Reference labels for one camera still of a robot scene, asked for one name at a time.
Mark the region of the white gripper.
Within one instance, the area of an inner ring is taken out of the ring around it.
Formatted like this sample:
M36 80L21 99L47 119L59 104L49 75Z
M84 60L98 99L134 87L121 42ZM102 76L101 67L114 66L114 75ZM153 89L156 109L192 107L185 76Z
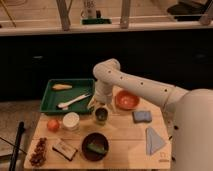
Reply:
M94 108L98 104L98 102L100 102L103 104L107 104L107 107L110 109L110 111L113 114L116 114L116 108L113 106L113 103L111 102L113 97L112 91L113 91L112 85L98 80L95 83L95 94L94 94L95 98L94 97L91 98L91 100L87 105L87 109L90 110Z

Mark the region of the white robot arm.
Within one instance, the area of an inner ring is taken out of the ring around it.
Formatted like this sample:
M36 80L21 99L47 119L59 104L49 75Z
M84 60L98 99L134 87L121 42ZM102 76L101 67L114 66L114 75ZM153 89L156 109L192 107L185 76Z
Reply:
M174 114L171 171L213 171L213 90L186 90L120 71L112 58L96 64L94 99L112 101L114 86Z

